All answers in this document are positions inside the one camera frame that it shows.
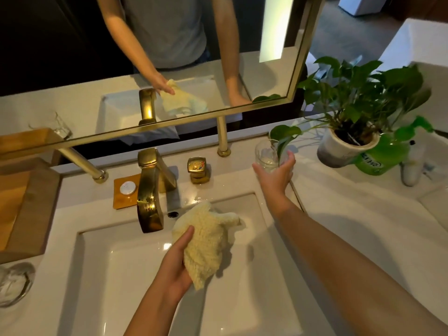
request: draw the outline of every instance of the pothos plant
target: pothos plant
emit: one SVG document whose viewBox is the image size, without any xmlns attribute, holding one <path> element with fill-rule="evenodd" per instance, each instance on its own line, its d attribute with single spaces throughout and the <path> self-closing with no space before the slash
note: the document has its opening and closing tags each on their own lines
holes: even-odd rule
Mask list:
<svg viewBox="0 0 448 336">
<path fill-rule="evenodd" d="M 324 56 L 315 61 L 319 69 L 300 82 L 306 105 L 317 104 L 323 115 L 301 124 L 317 121 L 307 129 L 329 127 L 339 139 L 352 145 L 368 144 L 374 134 L 390 132 L 406 113 L 428 101 L 431 90 L 423 87 L 417 65 L 374 72 L 381 61 L 358 66 L 362 56 L 352 62 Z M 304 132 L 298 126 L 274 127 L 269 136 L 277 140 L 280 156 L 289 142 Z"/>
</svg>

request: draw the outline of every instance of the person's left hand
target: person's left hand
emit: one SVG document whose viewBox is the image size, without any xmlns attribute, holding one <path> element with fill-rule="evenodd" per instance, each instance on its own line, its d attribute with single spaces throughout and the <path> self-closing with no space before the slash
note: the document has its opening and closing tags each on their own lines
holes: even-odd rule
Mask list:
<svg viewBox="0 0 448 336">
<path fill-rule="evenodd" d="M 189 226 L 187 231 L 171 245 L 151 285 L 163 291 L 165 300 L 170 304 L 177 305 L 193 283 L 183 263 L 184 250 L 193 234 L 194 227 Z"/>
<path fill-rule="evenodd" d="M 240 93 L 229 94 L 228 97 L 230 99 L 231 107 L 243 106 L 243 105 L 252 103 L 252 101 L 250 101 L 249 99 L 246 99 Z"/>
</svg>

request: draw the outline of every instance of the bottle label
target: bottle label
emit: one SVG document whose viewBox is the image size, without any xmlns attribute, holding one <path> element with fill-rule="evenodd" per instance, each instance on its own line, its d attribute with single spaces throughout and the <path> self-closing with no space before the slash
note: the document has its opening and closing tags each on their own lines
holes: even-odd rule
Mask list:
<svg viewBox="0 0 448 336">
<path fill-rule="evenodd" d="M 382 168 L 384 166 L 382 163 L 376 161 L 375 159 L 372 158 L 372 156 L 370 156 L 365 152 L 361 153 L 361 158 L 364 163 L 366 163 L 372 168 Z"/>
</svg>

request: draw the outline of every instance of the gold mirror frame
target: gold mirror frame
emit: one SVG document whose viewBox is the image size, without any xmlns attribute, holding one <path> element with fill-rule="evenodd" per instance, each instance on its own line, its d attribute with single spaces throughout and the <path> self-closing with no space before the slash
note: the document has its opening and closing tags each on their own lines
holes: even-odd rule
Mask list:
<svg viewBox="0 0 448 336">
<path fill-rule="evenodd" d="M 53 142 L 53 143 L 50 143 L 47 145 L 31 147 L 31 148 L 23 149 L 23 150 L 10 151 L 10 152 L 0 155 L 0 160 L 19 158 L 19 157 L 23 157 L 26 155 L 32 155 L 32 154 L 46 152 L 49 150 L 67 149 L 72 146 L 88 144 L 88 143 L 95 142 L 95 141 L 103 141 L 103 140 L 108 140 L 108 139 L 112 139 L 112 138 L 126 136 L 128 134 L 141 133 L 141 132 L 146 132 L 146 131 L 150 131 L 150 130 L 154 130 L 154 129 L 160 129 L 162 127 L 193 123 L 196 121 L 201 121 L 201 120 L 206 120 L 206 119 L 218 118 L 218 122 L 219 122 L 220 118 L 222 121 L 222 119 L 225 116 L 229 116 L 232 114 L 243 113 L 243 112 L 258 110 L 260 108 L 272 107 L 272 106 L 277 106 L 277 105 L 292 102 L 294 99 L 295 92 L 296 92 L 297 81 L 299 79 L 300 74 L 302 73 L 303 66 L 305 65 L 306 56 L 308 55 L 308 52 L 310 51 L 311 41 L 312 41 L 312 38 L 313 38 L 313 35 L 315 32 L 315 28 L 317 26 L 317 21 L 318 21 L 324 1 L 325 0 L 306 0 L 307 5 L 305 6 L 305 9 L 308 9 L 308 16 L 306 18 L 305 28 L 303 31 L 303 36 L 302 36 L 299 52 L 297 55 L 297 60 L 296 60 L 296 64 L 294 67 L 293 76 L 291 78 L 289 88 L 288 88 L 288 93 L 287 93 L 286 97 L 274 99 L 274 100 L 256 102 L 256 103 L 239 106 L 239 107 L 224 108 L 224 109 L 216 110 L 213 112 L 206 112 L 206 113 L 191 115 L 188 117 L 170 119 L 170 120 L 160 121 L 160 122 L 155 122 L 155 123 L 150 123 L 150 124 L 143 124 L 141 126 L 134 126 L 134 127 L 128 128 L 128 129 L 120 129 L 120 130 L 116 130 L 116 131 L 100 133 L 100 134 L 91 135 L 91 136 L 84 136 L 81 138 L 71 139 L 71 140 L 67 140 L 67 141 Z"/>
</svg>

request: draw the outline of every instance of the forearm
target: forearm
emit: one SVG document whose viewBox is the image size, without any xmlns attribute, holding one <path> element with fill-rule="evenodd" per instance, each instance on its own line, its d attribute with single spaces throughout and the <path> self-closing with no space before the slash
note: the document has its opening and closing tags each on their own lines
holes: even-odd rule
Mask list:
<svg viewBox="0 0 448 336">
<path fill-rule="evenodd" d="M 119 16 L 108 16 L 104 18 L 104 21 L 115 43 L 139 72 L 144 76 L 155 73 L 154 65 L 124 19 Z"/>
<path fill-rule="evenodd" d="M 176 307 L 177 304 L 169 302 L 161 290 L 151 285 L 124 336 L 167 336 Z"/>
<path fill-rule="evenodd" d="M 212 0 L 221 64 L 229 94 L 239 94 L 240 37 L 232 0 Z"/>
<path fill-rule="evenodd" d="M 447 326 L 387 273 L 286 197 L 278 199 L 275 207 L 279 209 L 273 215 L 281 230 L 316 273 L 355 333 L 447 333 Z"/>
</svg>

